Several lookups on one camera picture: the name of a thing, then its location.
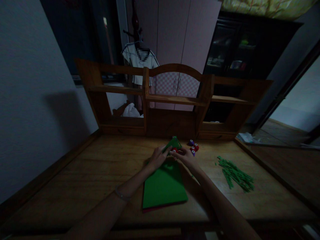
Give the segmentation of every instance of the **plastic bag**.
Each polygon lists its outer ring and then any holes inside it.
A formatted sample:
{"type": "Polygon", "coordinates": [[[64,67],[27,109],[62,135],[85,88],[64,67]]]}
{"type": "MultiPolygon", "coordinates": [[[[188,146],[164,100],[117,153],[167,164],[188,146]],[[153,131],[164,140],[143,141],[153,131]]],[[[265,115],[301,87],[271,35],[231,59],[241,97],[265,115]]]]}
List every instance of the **plastic bag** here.
{"type": "Polygon", "coordinates": [[[259,140],[255,140],[254,137],[250,133],[239,133],[237,137],[242,141],[242,142],[248,142],[248,143],[260,143],[259,140]]]}
{"type": "Polygon", "coordinates": [[[130,103],[124,110],[122,116],[123,117],[140,117],[140,113],[134,107],[134,103],[130,103]]]}

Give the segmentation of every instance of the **bracelet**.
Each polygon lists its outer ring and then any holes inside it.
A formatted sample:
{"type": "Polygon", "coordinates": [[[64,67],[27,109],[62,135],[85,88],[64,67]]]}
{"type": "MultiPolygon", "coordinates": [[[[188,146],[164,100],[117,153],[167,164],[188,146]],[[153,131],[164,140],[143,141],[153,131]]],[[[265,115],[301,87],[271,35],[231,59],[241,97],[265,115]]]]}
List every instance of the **bracelet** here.
{"type": "Polygon", "coordinates": [[[123,196],[119,191],[118,191],[118,186],[116,186],[116,189],[114,192],[118,195],[119,198],[121,198],[123,201],[129,202],[131,198],[123,196]]]}

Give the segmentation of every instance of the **wrist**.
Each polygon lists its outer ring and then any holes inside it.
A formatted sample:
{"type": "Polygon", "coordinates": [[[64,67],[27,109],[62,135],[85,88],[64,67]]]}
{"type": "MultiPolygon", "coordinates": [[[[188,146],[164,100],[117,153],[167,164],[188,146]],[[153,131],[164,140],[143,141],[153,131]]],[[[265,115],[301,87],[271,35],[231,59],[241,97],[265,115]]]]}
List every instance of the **wrist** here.
{"type": "Polygon", "coordinates": [[[156,168],[153,166],[152,163],[149,163],[142,170],[145,171],[147,174],[151,175],[156,171],[156,168]]]}
{"type": "Polygon", "coordinates": [[[188,169],[190,170],[190,172],[195,175],[197,173],[201,173],[202,169],[201,167],[198,165],[198,163],[192,163],[190,166],[187,166],[188,169]]]}

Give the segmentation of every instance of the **shirt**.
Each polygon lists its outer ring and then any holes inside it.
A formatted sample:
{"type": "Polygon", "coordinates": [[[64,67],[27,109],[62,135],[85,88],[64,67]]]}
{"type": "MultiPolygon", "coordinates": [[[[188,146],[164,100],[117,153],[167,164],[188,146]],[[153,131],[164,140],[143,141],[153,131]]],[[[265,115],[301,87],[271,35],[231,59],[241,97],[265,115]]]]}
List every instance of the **shirt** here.
{"type": "MultiPolygon", "coordinates": [[[[159,63],[151,50],[146,50],[143,48],[138,48],[136,50],[136,47],[133,43],[126,44],[121,54],[132,67],[147,67],[149,69],[159,67],[159,63]]],[[[142,79],[143,76],[134,75],[132,77],[132,82],[134,84],[142,85],[142,79]]],[[[153,86],[151,77],[149,78],[149,86],[153,86]]]]}

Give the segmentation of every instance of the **wooden drawer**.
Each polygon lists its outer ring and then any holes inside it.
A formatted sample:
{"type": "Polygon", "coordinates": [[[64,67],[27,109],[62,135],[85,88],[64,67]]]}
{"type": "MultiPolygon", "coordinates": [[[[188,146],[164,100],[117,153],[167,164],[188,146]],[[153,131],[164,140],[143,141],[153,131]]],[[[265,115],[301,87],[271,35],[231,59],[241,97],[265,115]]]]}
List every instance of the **wooden drawer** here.
{"type": "Polygon", "coordinates": [[[104,134],[144,136],[143,128],[101,127],[104,134]]]}
{"type": "Polygon", "coordinates": [[[210,139],[220,141],[231,141],[236,137],[235,134],[225,134],[216,132],[199,132],[198,139],[210,139]]]}

